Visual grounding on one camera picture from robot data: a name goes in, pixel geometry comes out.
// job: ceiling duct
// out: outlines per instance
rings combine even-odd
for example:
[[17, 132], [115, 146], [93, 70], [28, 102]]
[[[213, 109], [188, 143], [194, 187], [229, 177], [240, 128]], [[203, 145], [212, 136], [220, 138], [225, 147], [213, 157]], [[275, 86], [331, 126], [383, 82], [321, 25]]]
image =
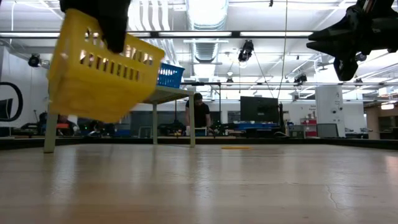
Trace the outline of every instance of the ceiling duct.
[[[185, 0], [190, 30], [224, 30], [228, 0]], [[214, 61], [219, 43], [194, 43], [195, 59], [201, 63]]]

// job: ceiling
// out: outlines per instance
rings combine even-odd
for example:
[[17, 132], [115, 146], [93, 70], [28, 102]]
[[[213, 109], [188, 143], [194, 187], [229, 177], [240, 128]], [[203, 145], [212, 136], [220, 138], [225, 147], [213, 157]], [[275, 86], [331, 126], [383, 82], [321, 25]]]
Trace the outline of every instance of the ceiling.
[[[149, 25], [152, 30], [155, 25], [152, 20], [153, 3], [152, 0], [141, 0], [142, 4], [148, 1]], [[286, 10], [286, 1], [274, 0], [274, 6], [269, 7], [269, 1], [261, 0], [229, 0], [226, 28], [225, 30], [299, 30], [311, 31], [326, 28], [338, 22], [344, 15], [345, 9], [353, 5], [356, 1], [333, 1], [333, 0], [288, 0]], [[171, 30], [187, 30], [187, 11], [184, 0], [169, 0], [168, 19]], [[58, 1], [8, 1], [2, 0], [0, 7], [0, 31], [55, 31], [58, 32], [62, 25], [63, 13], [60, 12]], [[338, 82], [331, 65], [326, 66], [328, 70], [319, 71], [317, 63], [323, 59], [323, 63], [328, 63], [332, 58], [321, 57], [319, 52], [306, 48], [306, 39], [253, 39], [255, 55], [249, 59], [246, 66], [239, 66], [237, 63], [237, 52], [243, 45], [244, 39], [225, 39], [228, 42], [220, 45], [219, 54], [213, 63], [215, 65], [214, 74], [209, 81], [219, 80], [224, 82], [227, 73], [232, 72], [234, 82], [263, 82], [264, 78], [271, 83], [279, 83], [281, 80], [286, 82], [286, 75], [289, 75], [288, 81], [292, 82], [298, 72], [305, 73], [309, 82]], [[190, 44], [183, 42], [184, 39], [172, 40], [174, 51], [177, 54], [178, 62], [185, 68], [184, 78], [195, 76], [192, 69], [192, 51]], [[39, 53], [41, 57], [47, 60], [51, 59], [51, 52], [55, 46], [56, 40], [48, 39], [14, 39], [12, 40], [13, 52], [28, 56], [31, 53]], [[366, 75], [376, 71], [382, 71], [388, 66], [394, 66], [398, 62], [398, 54], [386, 54], [386, 50], [373, 52], [362, 65], [359, 66], [357, 76], [363, 77], [364, 82], [398, 82], [396, 69], [381, 73], [366, 79]], [[263, 94], [266, 96], [268, 90], [254, 93], [257, 89], [267, 89], [264, 86], [240, 86], [247, 89], [244, 93], [238, 93], [239, 90], [232, 90], [230, 95], [253, 95]], [[296, 87], [286, 87], [289, 90], [284, 91], [282, 95], [288, 97]], [[372, 93], [378, 86], [363, 88], [362, 93]], [[346, 91], [356, 89], [355, 86], [344, 86]], [[313, 88], [309, 88], [302, 93], [313, 93]]]

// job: white pillar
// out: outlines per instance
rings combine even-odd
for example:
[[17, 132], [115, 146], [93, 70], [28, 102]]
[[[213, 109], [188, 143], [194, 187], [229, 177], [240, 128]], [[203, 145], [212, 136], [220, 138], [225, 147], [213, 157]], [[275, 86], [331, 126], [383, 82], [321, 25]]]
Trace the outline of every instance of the white pillar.
[[339, 137], [345, 137], [343, 91], [341, 86], [318, 86], [315, 89], [317, 124], [337, 124]]

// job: computer monitor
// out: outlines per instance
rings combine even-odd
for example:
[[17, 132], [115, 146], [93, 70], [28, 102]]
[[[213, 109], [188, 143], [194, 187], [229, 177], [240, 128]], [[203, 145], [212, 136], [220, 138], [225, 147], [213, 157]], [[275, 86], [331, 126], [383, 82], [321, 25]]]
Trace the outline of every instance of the computer monitor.
[[278, 99], [241, 96], [241, 121], [279, 123]]
[[0, 118], [9, 119], [11, 117], [12, 99], [0, 100]]

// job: blue basket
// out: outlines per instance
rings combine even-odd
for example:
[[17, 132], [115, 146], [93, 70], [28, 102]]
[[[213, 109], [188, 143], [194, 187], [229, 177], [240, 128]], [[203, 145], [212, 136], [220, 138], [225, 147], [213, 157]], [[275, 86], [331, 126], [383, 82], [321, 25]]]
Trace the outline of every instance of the blue basket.
[[157, 77], [157, 85], [180, 88], [182, 73], [185, 68], [162, 63]]

